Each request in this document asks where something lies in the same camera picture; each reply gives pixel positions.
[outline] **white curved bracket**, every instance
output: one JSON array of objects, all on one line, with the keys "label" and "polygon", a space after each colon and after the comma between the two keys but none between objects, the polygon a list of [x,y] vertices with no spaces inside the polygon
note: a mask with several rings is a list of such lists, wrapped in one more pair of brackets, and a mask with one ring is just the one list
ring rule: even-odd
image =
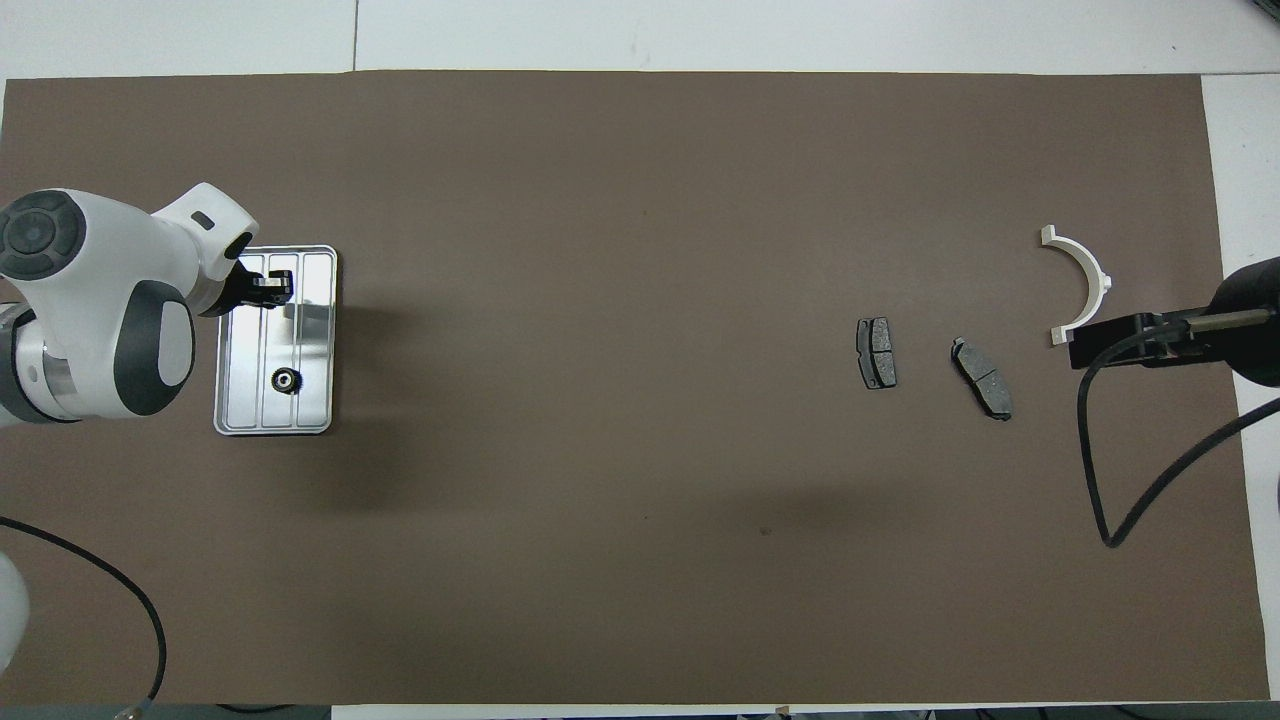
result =
[{"label": "white curved bracket", "polygon": [[1048,331],[1053,345],[1062,345],[1071,340],[1071,331],[1088,323],[1098,311],[1098,307],[1102,306],[1102,296],[1111,290],[1111,275],[1102,272],[1098,259],[1087,247],[1069,237],[1059,236],[1053,225],[1041,228],[1041,245],[1044,247],[1056,247],[1075,258],[1075,261],[1084,269],[1084,277],[1089,281],[1089,297],[1084,302],[1084,310],[1080,310],[1080,314],[1070,323],[1050,328]]}]

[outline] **brown board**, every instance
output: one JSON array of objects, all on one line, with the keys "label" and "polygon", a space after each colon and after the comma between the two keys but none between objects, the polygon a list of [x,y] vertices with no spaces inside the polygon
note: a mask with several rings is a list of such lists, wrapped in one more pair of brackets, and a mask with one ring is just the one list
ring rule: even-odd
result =
[{"label": "brown board", "polygon": [[[1266,696],[1239,443],[1105,548],[1048,345],[1084,278],[1047,223],[1115,278],[1100,318],[1212,295],[1196,77],[55,79],[5,106],[3,202],[209,181],[259,243],[342,258],[323,437],[214,432],[212,322],[163,414],[0,433],[3,511],[155,598],[163,701]],[[1115,521],[1235,401],[1222,366],[1126,368],[1093,409]],[[3,702],[138,697],[133,600],[0,547],[33,605]]]}]

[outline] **white floor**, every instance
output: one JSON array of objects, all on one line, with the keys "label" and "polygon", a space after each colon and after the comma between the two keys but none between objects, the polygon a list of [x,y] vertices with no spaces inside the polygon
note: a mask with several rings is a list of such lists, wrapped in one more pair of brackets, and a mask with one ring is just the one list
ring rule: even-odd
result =
[{"label": "white floor", "polygon": [[[1224,272],[1280,255],[1280,23],[1247,0],[0,0],[0,79],[387,68],[1211,76],[1203,88]],[[1236,378],[1236,395],[1244,411],[1280,393]],[[1271,696],[1280,698],[1276,425],[1245,432],[1244,460]],[[334,716],[773,707],[402,706]]]}]

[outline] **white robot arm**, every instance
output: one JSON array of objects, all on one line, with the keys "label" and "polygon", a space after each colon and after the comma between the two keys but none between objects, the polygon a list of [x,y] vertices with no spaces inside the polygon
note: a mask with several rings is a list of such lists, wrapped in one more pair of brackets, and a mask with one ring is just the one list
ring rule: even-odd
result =
[{"label": "white robot arm", "polygon": [[292,275],[238,256],[257,222],[209,183],[154,214],[77,190],[0,210],[0,425],[163,410],[193,361],[192,314],[275,307]]}]

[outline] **silver rectangular tray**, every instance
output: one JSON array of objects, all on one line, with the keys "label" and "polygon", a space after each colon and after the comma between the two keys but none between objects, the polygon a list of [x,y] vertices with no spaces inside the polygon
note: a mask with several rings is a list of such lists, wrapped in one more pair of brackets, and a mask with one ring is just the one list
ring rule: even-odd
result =
[{"label": "silver rectangular tray", "polygon": [[[224,436],[316,434],[333,419],[333,347],[338,254],[328,245],[248,247],[244,268],[293,272],[293,297],[274,310],[239,306],[218,320],[214,427]],[[271,374],[293,368],[293,395]]]}]

